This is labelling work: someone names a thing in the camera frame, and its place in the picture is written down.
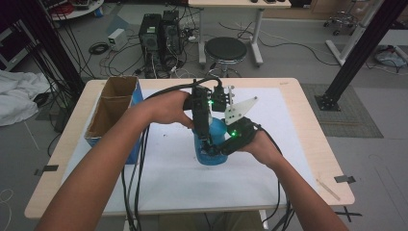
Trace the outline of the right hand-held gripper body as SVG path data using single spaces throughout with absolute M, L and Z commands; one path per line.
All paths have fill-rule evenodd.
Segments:
M 229 139 L 220 145 L 220 153 L 230 155 L 249 144 L 255 137 L 255 123 L 245 115 L 257 103 L 259 98 L 254 96 L 240 103 L 231 104 L 224 112 Z

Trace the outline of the blue plastic bottle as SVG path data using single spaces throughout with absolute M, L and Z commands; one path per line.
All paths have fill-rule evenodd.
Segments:
M 222 144 L 225 141 L 226 125 L 225 123 L 214 118 L 210 124 L 210 136 L 212 145 Z M 225 163 L 228 159 L 226 155 L 216 150 L 204 149 L 203 141 L 194 134 L 194 149 L 198 162 L 204 166 L 217 166 Z

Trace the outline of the person's right hand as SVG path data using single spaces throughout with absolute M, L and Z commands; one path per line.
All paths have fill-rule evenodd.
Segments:
M 275 169 L 283 161 L 277 147 L 264 131 L 257 131 L 254 139 L 242 147 L 241 151 L 252 154 L 259 163 L 271 169 Z

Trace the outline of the person's left hand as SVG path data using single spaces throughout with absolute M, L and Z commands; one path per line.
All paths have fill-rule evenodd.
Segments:
M 171 91 L 154 96 L 140 103 L 141 111 L 148 123 L 180 123 L 192 129 L 192 120 L 184 113 L 183 106 L 190 95 L 185 91 Z

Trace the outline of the white table mat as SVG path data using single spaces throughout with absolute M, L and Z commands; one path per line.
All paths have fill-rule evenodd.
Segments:
M 233 93 L 236 103 L 259 98 L 246 116 L 270 133 L 283 156 L 315 187 L 283 91 L 236 87 Z M 286 204 L 274 172 L 246 152 L 237 151 L 218 166 L 201 165 L 195 156 L 192 131 L 178 123 L 150 126 L 142 174 L 127 165 L 125 180 L 133 191 L 140 191 L 142 215 L 253 210 Z

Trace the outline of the black round stool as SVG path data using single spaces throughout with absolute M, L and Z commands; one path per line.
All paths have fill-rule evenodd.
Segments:
M 213 61 L 209 75 L 225 78 L 234 72 L 238 77 L 241 76 L 237 70 L 230 68 L 231 64 L 242 62 L 247 54 L 246 45 L 238 38 L 211 38 L 205 44 L 204 52 Z

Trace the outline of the black computer tower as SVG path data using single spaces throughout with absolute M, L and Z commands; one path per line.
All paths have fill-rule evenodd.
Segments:
M 166 58 L 174 57 L 181 53 L 181 36 L 179 27 L 179 12 L 177 10 L 164 11 L 161 20 L 163 40 L 163 64 Z
M 146 13 L 143 16 L 139 39 L 144 58 L 144 76 L 147 79 L 157 77 L 157 66 L 162 64 L 163 43 L 161 38 L 161 19 L 158 13 Z

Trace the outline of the blue cardboard box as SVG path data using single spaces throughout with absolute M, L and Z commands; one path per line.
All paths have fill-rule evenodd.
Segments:
M 126 164 L 135 164 L 139 158 L 140 140 L 124 134 L 126 123 L 121 119 L 129 108 L 142 100 L 140 81 L 137 77 L 110 77 L 97 98 L 85 131 L 84 139 L 87 144 L 94 147 L 101 139 L 108 137 L 112 139 L 109 144 L 114 144 L 122 150 L 120 145 L 130 141 L 131 147 L 128 149 Z

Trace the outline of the thin wooden stick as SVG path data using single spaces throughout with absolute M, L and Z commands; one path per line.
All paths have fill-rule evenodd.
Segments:
M 317 179 L 317 182 L 328 192 L 330 193 L 336 200 L 340 201 L 341 198 L 335 193 L 333 192 L 326 184 L 324 184 L 323 182 L 321 182 L 319 179 Z

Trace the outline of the small white device box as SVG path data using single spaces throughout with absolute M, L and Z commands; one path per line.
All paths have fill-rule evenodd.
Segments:
M 118 28 L 108 36 L 109 44 L 114 51 L 119 51 L 128 42 L 124 29 Z

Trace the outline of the black tape piece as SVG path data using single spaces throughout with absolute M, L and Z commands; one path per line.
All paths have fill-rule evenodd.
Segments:
M 355 178 L 353 176 L 347 176 L 347 175 L 335 176 L 334 179 L 335 179 L 335 181 L 337 183 L 346 182 L 347 184 L 352 184 L 352 183 L 356 182 L 356 180 L 355 180 Z
M 35 176 L 42 176 L 44 172 L 48 171 L 57 171 L 59 168 L 59 165 L 47 165 L 44 166 L 43 168 L 38 168 L 35 170 L 34 175 Z

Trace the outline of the black tape cross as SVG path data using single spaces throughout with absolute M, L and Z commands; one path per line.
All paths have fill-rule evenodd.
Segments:
M 336 211 L 336 215 L 338 216 L 345 216 L 348 222 L 352 222 L 353 217 L 361 217 L 361 213 L 357 212 L 350 212 L 346 206 L 343 206 L 343 209 L 341 211 Z

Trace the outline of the white metal stand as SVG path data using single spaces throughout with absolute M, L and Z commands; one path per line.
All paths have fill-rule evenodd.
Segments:
M 336 58 L 340 65 L 345 63 L 346 58 L 364 34 L 367 27 L 370 25 L 371 20 L 375 16 L 378 9 L 381 7 L 381 4 L 384 0 L 351 0 L 345 12 L 351 12 L 358 19 L 358 25 L 353 30 L 353 33 L 350 33 L 350 39 L 343 48 L 342 51 L 339 51 L 336 45 L 332 40 L 327 40 L 325 44 Z

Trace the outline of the round white table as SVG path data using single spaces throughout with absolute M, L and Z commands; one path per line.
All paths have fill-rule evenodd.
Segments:
M 95 13 L 104 3 L 104 0 L 63 0 L 51 7 L 49 13 L 54 21 L 66 20 Z

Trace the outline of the black metal stand post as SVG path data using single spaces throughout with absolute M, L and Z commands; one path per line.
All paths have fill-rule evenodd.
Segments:
M 340 109 L 338 101 L 345 89 L 407 6 L 408 0 L 383 0 L 331 85 L 323 95 L 315 96 L 321 111 L 338 111 Z
M 15 4 L 32 35 L 43 45 L 54 66 L 59 70 L 67 84 L 68 92 L 73 98 L 78 99 L 85 83 L 65 52 L 46 10 L 39 0 L 15 0 Z

